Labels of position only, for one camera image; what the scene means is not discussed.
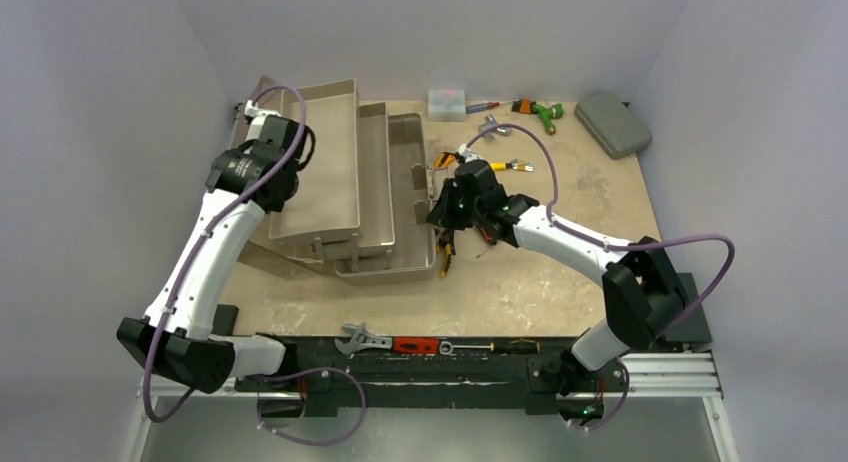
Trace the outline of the beige plastic tool box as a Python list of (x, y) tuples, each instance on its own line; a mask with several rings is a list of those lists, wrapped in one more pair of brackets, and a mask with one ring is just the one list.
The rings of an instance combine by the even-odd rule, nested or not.
[(268, 214), (238, 257), (277, 277), (296, 268), (353, 285), (413, 282), (436, 275), (436, 233), (425, 218), (444, 177), (427, 164), (416, 113), (362, 103), (355, 80), (305, 87), (298, 96), (263, 76), (250, 100), (307, 123), (317, 153), (280, 213)]

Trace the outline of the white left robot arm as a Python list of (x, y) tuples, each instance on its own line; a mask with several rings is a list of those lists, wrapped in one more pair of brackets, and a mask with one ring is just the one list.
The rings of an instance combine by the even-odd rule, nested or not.
[(224, 285), (266, 214), (297, 192), (315, 151), (309, 126), (276, 113), (251, 116), (248, 136), (211, 164), (201, 212), (177, 265), (140, 318), (124, 318), (119, 343), (151, 373), (203, 393), (230, 377), (259, 375), (272, 390), (297, 381), (298, 364), (265, 336), (213, 332)]

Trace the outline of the yellow black pliers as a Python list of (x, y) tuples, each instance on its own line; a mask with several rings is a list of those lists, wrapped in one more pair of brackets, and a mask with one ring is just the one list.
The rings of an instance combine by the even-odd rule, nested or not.
[(437, 239), (436, 248), (442, 254), (440, 277), (446, 278), (449, 274), (453, 257), (456, 255), (455, 231), (453, 229), (442, 229)]

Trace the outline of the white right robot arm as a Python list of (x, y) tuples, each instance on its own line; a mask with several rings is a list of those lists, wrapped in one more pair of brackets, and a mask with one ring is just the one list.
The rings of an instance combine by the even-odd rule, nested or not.
[(480, 229), (495, 242), (545, 255), (601, 288), (604, 318), (561, 353), (555, 371), (539, 372), (563, 395), (588, 387), (619, 356), (650, 348), (689, 305), (658, 241), (609, 239), (556, 216), (532, 197), (510, 195), (483, 160), (461, 164), (444, 181), (426, 221), (444, 232)]

